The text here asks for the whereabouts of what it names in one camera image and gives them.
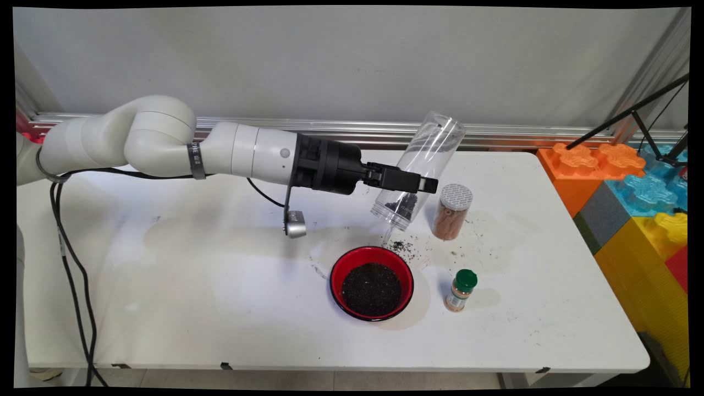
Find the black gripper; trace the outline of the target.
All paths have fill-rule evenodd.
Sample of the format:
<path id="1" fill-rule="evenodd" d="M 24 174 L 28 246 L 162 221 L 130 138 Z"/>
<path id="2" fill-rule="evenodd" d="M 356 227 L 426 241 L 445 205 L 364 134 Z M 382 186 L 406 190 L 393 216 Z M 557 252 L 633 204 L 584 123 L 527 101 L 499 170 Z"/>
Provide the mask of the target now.
<path id="1" fill-rule="evenodd" d="M 438 180 L 385 164 L 361 162 L 358 146 L 298 134 L 292 187 L 350 195 L 359 181 L 370 187 L 405 193 L 437 192 Z"/>

